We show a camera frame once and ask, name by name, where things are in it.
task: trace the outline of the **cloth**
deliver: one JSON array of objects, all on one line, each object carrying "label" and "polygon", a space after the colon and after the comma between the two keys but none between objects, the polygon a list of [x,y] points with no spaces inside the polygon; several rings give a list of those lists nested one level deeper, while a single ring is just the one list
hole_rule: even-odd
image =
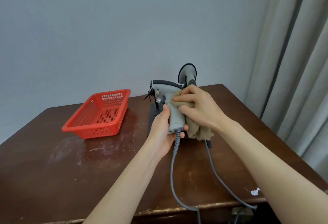
[{"label": "cloth", "polygon": [[[176,92],[174,96],[180,96],[182,90]],[[171,104],[174,107],[179,107],[179,106],[189,106],[191,108],[195,107],[194,102],[175,102],[171,100]],[[198,123],[193,121],[191,118],[186,116],[186,124],[188,125],[189,129],[187,130],[187,134],[189,138],[196,138],[198,140],[211,140],[211,137],[214,136],[212,130],[208,127],[203,127],[200,126]]]}]

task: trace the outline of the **person's left arm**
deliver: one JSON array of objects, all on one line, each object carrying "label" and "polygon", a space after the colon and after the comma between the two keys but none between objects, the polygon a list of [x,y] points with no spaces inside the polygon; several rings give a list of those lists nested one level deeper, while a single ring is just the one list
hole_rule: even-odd
[{"label": "person's left arm", "polygon": [[84,224],[128,224],[132,221],[158,162],[168,153],[175,139],[172,134],[167,134],[169,117],[170,108],[164,105],[163,111],[154,119],[144,145],[83,222]]}]

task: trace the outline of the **curtain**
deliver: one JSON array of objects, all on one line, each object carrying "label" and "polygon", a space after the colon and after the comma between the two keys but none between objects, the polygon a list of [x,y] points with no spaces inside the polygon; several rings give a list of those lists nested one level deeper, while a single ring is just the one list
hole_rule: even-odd
[{"label": "curtain", "polygon": [[328,0],[271,0],[246,105],[328,181]]}]

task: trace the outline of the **cable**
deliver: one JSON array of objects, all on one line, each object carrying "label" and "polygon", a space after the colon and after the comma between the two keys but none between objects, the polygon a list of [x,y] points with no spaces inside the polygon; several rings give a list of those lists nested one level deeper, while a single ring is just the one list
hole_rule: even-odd
[{"label": "cable", "polygon": [[219,181],[222,183],[222,185],[227,189],[227,191],[229,191],[229,193],[239,202],[241,203],[242,205],[246,206],[246,207],[249,207],[251,209],[256,209],[256,206],[253,206],[253,205],[249,205],[247,204],[246,202],[242,201],[239,197],[237,197],[232,191],[231,189],[229,189],[229,187],[222,181],[222,179],[219,177],[219,175],[217,174],[217,172],[215,171],[215,168],[214,168],[214,165],[213,165],[213,162],[212,162],[212,158],[211,158],[211,154],[210,154],[210,150],[208,149],[208,146],[207,146],[207,143],[206,143],[206,140],[205,140],[205,146],[206,146],[206,149],[207,149],[207,153],[208,153],[208,157],[210,158],[210,163],[211,163],[211,166],[212,166],[212,169],[213,169],[213,172],[215,174],[215,176],[217,177],[217,179],[219,179]]},{"label": "cable", "polygon": [[183,206],[185,209],[188,209],[188,210],[191,210],[191,211],[196,211],[197,212],[197,220],[198,220],[198,224],[201,224],[200,223],[200,213],[199,213],[199,208],[195,208],[195,207],[190,207],[190,206],[187,206],[185,204],[183,204],[179,198],[176,196],[175,194],[175,191],[174,191],[174,187],[173,187],[173,164],[174,164],[174,160],[175,160],[175,156],[178,152],[178,148],[179,148],[179,145],[180,145],[180,133],[182,131],[182,127],[181,128],[177,128],[175,129],[175,145],[174,145],[174,150],[173,150],[173,157],[172,157],[172,163],[171,163],[171,171],[170,171],[170,181],[171,181],[171,189],[172,189],[172,193],[173,193],[173,196],[174,198],[176,199],[176,201],[181,205]]},{"label": "cable", "polygon": [[245,209],[245,208],[241,208],[241,209],[238,210],[238,212],[237,212],[237,214],[236,214],[236,217],[235,217],[235,220],[234,220],[234,224],[237,224],[237,222],[238,222],[238,218],[239,218],[241,212],[243,212],[244,209]]}]

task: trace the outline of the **forearm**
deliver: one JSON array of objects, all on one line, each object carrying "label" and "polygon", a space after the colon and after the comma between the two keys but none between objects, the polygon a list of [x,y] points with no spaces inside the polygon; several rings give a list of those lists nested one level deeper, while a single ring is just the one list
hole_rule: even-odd
[{"label": "forearm", "polygon": [[159,160],[147,140],[84,224],[130,223]]},{"label": "forearm", "polygon": [[240,157],[282,224],[326,223],[328,196],[274,155],[239,123],[224,117],[220,136]]}]

